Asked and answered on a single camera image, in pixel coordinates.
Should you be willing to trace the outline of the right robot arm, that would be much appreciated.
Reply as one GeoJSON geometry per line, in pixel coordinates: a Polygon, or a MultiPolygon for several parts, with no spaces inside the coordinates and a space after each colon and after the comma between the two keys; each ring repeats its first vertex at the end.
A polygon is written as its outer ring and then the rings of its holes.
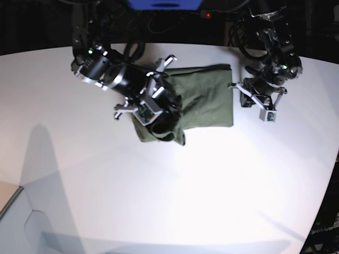
{"type": "Polygon", "coordinates": [[[122,53],[111,48],[105,29],[112,22],[107,1],[68,1],[73,7],[74,60],[71,71],[81,81],[103,91],[113,90],[124,97],[114,107],[114,118],[132,114],[142,126],[176,124],[181,98],[165,84],[166,69],[174,55],[160,58],[153,66],[137,65],[146,49],[142,37],[130,40],[122,53]]]}

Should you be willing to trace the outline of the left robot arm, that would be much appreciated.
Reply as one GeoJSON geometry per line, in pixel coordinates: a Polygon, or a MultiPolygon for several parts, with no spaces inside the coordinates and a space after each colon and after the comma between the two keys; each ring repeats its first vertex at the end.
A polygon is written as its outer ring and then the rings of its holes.
{"type": "Polygon", "coordinates": [[[284,15],[285,1],[246,1],[246,9],[240,11],[233,25],[233,39],[241,53],[251,61],[263,65],[261,70],[247,66],[253,78],[232,83],[231,88],[240,92],[240,104],[244,108],[256,104],[263,122],[275,122],[276,106],[287,89],[283,84],[302,73],[301,59],[291,40],[289,25],[284,15]],[[250,17],[258,25],[255,33],[263,42],[265,55],[255,57],[247,52],[239,37],[238,28],[244,17],[250,17]]]}

